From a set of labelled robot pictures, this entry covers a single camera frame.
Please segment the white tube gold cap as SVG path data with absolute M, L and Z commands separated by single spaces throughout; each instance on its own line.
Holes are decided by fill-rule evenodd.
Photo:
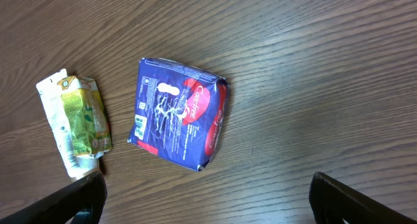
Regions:
M 74 155 L 70 125 L 63 109 L 57 82 L 70 75 L 62 69 L 36 84 L 48 123 L 69 177 L 73 180 L 100 169 L 99 158 L 79 158 Z

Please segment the purple Carefree pad pack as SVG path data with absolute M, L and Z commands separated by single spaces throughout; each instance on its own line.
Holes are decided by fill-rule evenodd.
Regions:
M 207 70 L 143 58 L 127 141 L 177 165 L 203 170 L 216 150 L 229 89 L 224 77 Z

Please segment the green yellow snack pouch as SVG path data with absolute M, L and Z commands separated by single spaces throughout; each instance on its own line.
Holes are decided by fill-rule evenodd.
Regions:
M 106 111 L 94 79 L 68 76 L 57 82 L 70 125 L 74 155 L 97 159 L 112 149 Z

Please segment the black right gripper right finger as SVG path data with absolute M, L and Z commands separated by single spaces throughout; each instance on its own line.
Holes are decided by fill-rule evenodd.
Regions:
M 407 223 L 416 221 L 322 172 L 313 174 L 309 203 L 316 223 Z

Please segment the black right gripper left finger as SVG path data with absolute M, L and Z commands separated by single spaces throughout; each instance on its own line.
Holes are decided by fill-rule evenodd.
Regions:
M 98 223 L 107 198 L 104 175 L 95 171 L 32 205 L 1 220 L 1 223 Z

